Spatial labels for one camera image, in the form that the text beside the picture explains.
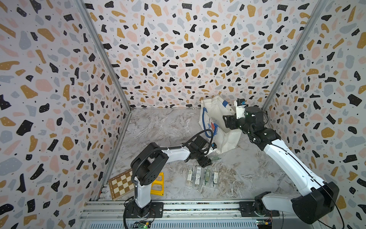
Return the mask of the green compass set horizontal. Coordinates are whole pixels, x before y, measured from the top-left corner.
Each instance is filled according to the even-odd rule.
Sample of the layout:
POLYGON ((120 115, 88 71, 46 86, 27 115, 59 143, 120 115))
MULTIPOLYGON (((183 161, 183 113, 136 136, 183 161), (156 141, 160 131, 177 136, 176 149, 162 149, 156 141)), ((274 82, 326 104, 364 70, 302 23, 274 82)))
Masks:
POLYGON ((216 162, 222 162, 222 156, 221 155, 213 155, 209 157, 212 163, 216 162))

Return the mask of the white canvas bag blue handles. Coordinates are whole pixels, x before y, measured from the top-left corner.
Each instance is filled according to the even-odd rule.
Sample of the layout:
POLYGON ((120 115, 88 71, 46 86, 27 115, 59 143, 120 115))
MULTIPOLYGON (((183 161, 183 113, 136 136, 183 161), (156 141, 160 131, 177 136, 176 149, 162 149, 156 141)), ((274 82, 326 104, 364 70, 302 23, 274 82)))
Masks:
POLYGON ((203 130, 212 130, 217 154, 235 149, 240 140, 242 132, 239 129, 226 128, 223 119, 224 115, 234 114, 234 109, 220 96, 201 101, 199 125, 203 130))

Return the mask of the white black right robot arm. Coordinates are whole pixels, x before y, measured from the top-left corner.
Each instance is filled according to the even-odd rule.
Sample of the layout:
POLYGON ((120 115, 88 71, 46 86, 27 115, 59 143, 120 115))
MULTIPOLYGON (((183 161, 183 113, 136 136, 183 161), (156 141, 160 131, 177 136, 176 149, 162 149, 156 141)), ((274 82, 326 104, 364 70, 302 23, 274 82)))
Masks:
POLYGON ((265 113, 257 106, 242 105, 234 115, 224 115, 226 128, 239 129, 251 143, 270 156, 294 183, 299 197, 264 192, 254 199, 254 211, 264 216, 270 211, 297 215, 306 224, 313 224, 336 208, 339 187, 325 182, 312 172, 287 147, 285 141, 264 122, 265 113))

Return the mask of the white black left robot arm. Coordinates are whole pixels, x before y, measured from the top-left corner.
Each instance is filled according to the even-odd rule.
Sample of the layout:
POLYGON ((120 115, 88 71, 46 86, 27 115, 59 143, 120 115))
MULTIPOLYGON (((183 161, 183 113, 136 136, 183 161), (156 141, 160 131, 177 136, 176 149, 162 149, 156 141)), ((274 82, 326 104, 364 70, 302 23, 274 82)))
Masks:
POLYGON ((132 161, 132 183, 134 198, 127 204, 126 215, 143 218, 150 213, 152 207, 151 187, 167 163, 174 161, 197 160, 199 166, 205 168, 212 164, 208 155, 217 150, 217 144, 206 140, 199 134, 189 141, 173 147, 161 147, 154 142, 148 144, 132 161))

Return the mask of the green compass set case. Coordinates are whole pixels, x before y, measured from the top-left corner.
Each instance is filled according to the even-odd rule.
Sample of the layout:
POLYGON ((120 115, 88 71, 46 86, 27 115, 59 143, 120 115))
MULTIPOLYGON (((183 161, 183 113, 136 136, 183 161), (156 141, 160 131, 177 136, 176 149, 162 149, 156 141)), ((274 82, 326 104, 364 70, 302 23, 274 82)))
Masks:
POLYGON ((203 185, 208 187, 210 184, 210 179, 211 179, 211 169, 205 168, 204 177, 203 177, 203 185))

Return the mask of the clear compass set rightmost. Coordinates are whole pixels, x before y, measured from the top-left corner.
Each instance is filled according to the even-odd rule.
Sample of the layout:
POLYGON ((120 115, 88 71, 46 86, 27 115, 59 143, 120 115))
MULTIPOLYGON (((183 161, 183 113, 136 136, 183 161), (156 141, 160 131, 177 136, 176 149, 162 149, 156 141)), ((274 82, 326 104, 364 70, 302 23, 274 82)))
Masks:
POLYGON ((218 181, 219 181, 219 169, 213 168, 212 187, 216 188, 218 186, 218 181))

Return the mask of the brown checkered chess board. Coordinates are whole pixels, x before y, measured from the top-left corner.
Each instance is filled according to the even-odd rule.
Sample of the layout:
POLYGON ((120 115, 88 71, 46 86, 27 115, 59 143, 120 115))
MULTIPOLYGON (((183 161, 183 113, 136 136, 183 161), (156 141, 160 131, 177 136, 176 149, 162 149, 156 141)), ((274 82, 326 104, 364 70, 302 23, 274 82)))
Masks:
POLYGON ((134 191, 134 183, 131 178, 132 169, 129 169, 108 180, 112 200, 118 200, 134 191))

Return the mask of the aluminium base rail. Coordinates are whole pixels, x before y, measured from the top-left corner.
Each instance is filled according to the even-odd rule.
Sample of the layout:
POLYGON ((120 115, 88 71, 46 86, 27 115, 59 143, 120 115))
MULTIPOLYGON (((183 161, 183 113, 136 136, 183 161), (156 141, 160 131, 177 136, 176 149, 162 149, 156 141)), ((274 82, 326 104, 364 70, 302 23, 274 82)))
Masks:
POLYGON ((323 229, 320 222, 306 224, 296 215, 254 212, 251 199, 154 200, 146 216, 124 212, 124 201, 87 202, 79 229, 323 229))

